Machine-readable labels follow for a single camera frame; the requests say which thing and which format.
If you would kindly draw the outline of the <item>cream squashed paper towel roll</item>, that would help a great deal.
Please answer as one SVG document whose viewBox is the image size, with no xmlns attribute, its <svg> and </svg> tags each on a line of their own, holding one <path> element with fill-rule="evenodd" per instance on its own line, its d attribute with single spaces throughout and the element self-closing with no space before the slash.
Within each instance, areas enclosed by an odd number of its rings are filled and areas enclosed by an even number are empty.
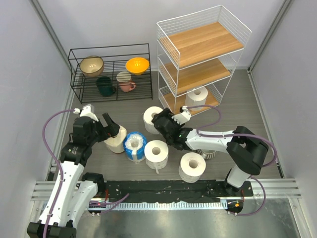
<svg viewBox="0 0 317 238">
<path fill-rule="evenodd" d="M 124 152 L 123 140 L 127 135 L 127 130 L 123 126 L 120 126 L 117 136 L 110 137 L 104 141 L 106 147 L 113 153 L 120 154 Z"/>
</svg>

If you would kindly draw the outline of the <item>dotted white paper towel roll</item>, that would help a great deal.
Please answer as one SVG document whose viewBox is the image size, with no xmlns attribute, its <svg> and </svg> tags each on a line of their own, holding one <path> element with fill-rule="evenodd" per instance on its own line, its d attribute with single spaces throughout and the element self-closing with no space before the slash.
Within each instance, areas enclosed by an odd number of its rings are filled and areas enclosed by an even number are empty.
<svg viewBox="0 0 317 238">
<path fill-rule="evenodd" d="M 183 181 L 188 183 L 197 182 L 206 169 L 205 159 L 194 152 L 182 156 L 179 165 L 179 175 Z"/>
</svg>

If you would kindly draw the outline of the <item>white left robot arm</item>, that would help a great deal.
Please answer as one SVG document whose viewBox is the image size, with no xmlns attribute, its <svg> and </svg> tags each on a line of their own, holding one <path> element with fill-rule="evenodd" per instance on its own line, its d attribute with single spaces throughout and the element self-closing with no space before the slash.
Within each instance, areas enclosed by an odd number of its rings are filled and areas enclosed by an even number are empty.
<svg viewBox="0 0 317 238">
<path fill-rule="evenodd" d="M 105 193 L 103 175 L 86 173 L 82 184 L 78 186 L 79 177 L 92 154 L 95 143 L 116 137 L 120 126 L 108 113 L 102 123 L 93 113 L 82 112 L 73 124 L 69 141 L 61 150 L 57 161 L 58 176 L 46 208 L 37 222 L 30 222 L 27 234 L 31 238 L 74 238 L 80 217 L 89 201 L 102 197 Z"/>
</svg>

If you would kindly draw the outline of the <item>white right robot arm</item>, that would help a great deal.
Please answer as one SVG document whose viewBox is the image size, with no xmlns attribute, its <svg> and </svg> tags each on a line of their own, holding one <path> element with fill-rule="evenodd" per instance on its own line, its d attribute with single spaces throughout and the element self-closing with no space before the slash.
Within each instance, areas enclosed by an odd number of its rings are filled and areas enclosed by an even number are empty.
<svg viewBox="0 0 317 238">
<path fill-rule="evenodd" d="M 236 195 L 241 191 L 245 180 L 260 174 L 268 153 L 267 143 L 244 126 L 228 132 L 200 131 L 185 127 L 190 117 L 185 107 L 177 115 L 165 108 L 154 115 L 152 123 L 166 143 L 177 150 L 211 150 L 228 154 L 235 167 L 228 172 L 223 188 L 226 194 Z"/>
</svg>

